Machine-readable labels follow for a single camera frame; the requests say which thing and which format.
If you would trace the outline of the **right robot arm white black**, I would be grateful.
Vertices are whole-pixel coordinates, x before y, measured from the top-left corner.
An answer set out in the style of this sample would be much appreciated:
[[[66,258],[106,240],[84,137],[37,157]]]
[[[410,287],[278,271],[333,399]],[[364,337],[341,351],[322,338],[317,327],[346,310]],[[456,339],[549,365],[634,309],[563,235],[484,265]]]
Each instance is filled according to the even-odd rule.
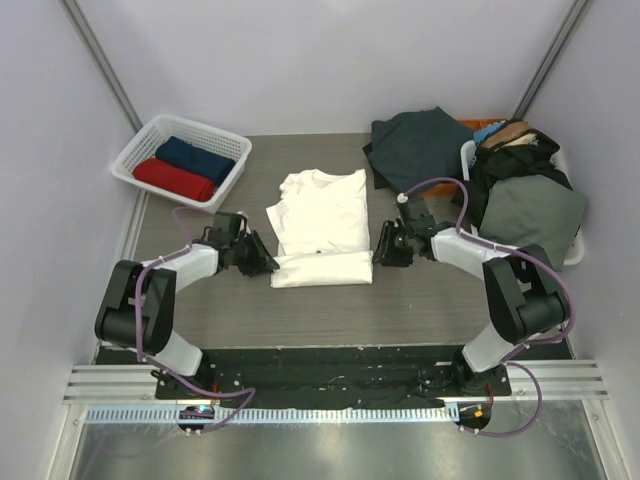
[[[477,393],[506,357],[569,320],[569,300],[542,247],[495,245],[451,222],[438,223],[420,197],[400,194],[396,206],[399,217],[383,223],[374,263],[408,267],[420,256],[484,284],[489,324],[454,354],[446,385]]]

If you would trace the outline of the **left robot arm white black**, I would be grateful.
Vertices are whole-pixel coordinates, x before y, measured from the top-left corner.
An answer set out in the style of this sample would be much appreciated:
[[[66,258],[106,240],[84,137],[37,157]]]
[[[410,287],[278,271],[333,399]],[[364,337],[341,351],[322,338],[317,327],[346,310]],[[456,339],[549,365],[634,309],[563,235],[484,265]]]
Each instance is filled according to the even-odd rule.
[[[206,354],[175,331],[175,299],[191,284],[231,267],[246,277],[279,269],[242,213],[216,213],[200,237],[177,252],[146,262],[119,261],[98,310],[96,337],[179,375],[178,386],[190,398],[205,397],[212,368]]]

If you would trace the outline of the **white floral print t-shirt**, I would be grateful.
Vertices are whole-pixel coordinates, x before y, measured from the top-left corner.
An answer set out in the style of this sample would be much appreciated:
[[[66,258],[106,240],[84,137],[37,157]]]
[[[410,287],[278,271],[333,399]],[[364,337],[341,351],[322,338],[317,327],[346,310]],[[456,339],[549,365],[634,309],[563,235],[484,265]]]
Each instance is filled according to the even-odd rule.
[[[278,241],[274,289],[370,285],[373,252],[363,169],[331,175],[289,174],[280,200],[266,209]]]

